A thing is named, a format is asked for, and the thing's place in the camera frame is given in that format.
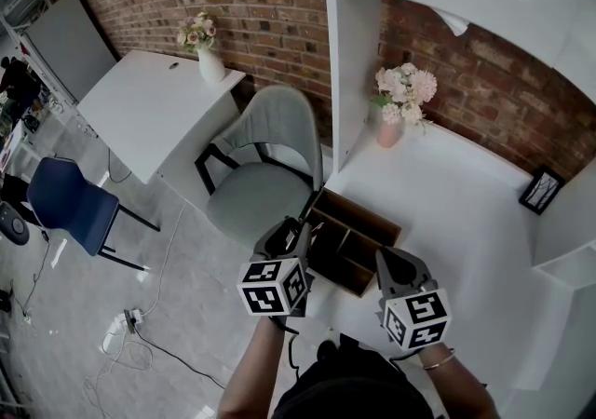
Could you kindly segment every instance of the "gray upholstered chair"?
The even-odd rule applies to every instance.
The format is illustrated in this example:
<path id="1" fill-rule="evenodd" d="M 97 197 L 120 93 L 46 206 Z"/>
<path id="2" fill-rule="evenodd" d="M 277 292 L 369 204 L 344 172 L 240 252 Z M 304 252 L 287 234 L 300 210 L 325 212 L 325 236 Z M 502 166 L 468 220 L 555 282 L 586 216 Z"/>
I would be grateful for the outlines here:
<path id="1" fill-rule="evenodd" d="M 312 177 L 265 155 L 264 143 L 282 144 L 296 151 L 306 161 Z M 228 157 L 249 144 L 255 144 L 263 162 L 240 166 Z M 211 155 L 233 169 L 217 188 L 205 167 Z M 252 248 L 286 216 L 298 218 L 322 185 L 320 143 L 308 99 L 295 88 L 262 89 L 240 118 L 211 141 L 195 164 L 210 193 L 207 216 L 211 222 Z"/>

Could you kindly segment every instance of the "blue plastic chair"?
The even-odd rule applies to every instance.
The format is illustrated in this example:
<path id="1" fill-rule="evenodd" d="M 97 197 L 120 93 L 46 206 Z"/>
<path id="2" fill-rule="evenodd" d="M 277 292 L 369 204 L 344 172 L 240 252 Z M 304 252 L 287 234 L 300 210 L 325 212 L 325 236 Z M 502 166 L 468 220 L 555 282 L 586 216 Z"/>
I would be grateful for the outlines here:
<path id="1" fill-rule="evenodd" d="M 145 270 L 106 253 L 115 250 L 104 244 L 121 210 L 157 232 L 159 227 L 121 206 L 113 194 L 87 182 L 74 161 L 44 157 L 27 189 L 27 200 L 44 227 L 67 231 L 89 255 Z"/>

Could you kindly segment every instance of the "black chair leg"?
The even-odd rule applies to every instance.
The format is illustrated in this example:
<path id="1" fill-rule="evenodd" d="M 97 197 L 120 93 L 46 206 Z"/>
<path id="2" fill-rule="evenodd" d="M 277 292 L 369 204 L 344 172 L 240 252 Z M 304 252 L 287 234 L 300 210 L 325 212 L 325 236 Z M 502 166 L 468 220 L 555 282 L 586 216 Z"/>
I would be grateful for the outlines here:
<path id="1" fill-rule="evenodd" d="M 125 214 L 129 215 L 134 220 L 142 223 L 143 225 L 146 225 L 150 229 L 153 229 L 156 232 L 161 232 L 161 229 L 159 227 L 156 227 L 152 223 L 147 222 L 143 217 L 139 217 L 137 214 L 135 214 L 134 212 L 128 210 L 126 207 L 118 205 L 118 209 L 119 210 L 122 210 Z"/>
<path id="2" fill-rule="evenodd" d="M 115 257 L 114 255 L 110 255 L 109 253 L 105 253 L 104 251 L 101 251 L 100 250 L 97 254 L 100 257 L 103 257 L 105 259 L 111 260 L 112 262 L 116 262 L 117 264 L 125 265 L 125 266 L 128 266 L 130 268 L 134 268 L 135 270 L 141 270 L 142 272 L 145 271 L 145 269 L 142 268 L 139 265 L 131 264 L 130 262 L 126 262 L 124 260 L 119 259 L 118 257 Z"/>

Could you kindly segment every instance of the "silver bracelet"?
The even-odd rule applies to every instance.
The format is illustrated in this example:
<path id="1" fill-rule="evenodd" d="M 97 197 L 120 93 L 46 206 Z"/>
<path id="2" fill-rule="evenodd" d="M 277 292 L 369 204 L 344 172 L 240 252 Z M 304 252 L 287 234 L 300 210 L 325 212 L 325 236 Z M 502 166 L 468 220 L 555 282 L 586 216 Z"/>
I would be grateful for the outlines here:
<path id="1" fill-rule="evenodd" d="M 422 369 L 425 371 L 436 370 L 439 366 L 442 366 L 443 364 L 448 363 L 455 356 L 455 350 L 453 348 L 449 348 L 449 351 L 451 352 L 451 355 L 449 355 L 447 358 L 439 361 L 437 364 L 433 364 L 432 366 L 423 366 Z"/>

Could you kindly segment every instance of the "picture frame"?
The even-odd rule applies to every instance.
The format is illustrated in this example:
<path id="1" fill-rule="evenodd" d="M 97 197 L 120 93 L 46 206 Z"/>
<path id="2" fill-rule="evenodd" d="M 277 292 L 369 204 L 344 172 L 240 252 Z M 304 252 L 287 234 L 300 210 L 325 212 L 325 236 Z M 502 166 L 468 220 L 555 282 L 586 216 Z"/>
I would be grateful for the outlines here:
<path id="1" fill-rule="evenodd" d="M 523 191 L 520 204 L 541 215 L 565 184 L 565 179 L 548 166 L 540 166 Z"/>

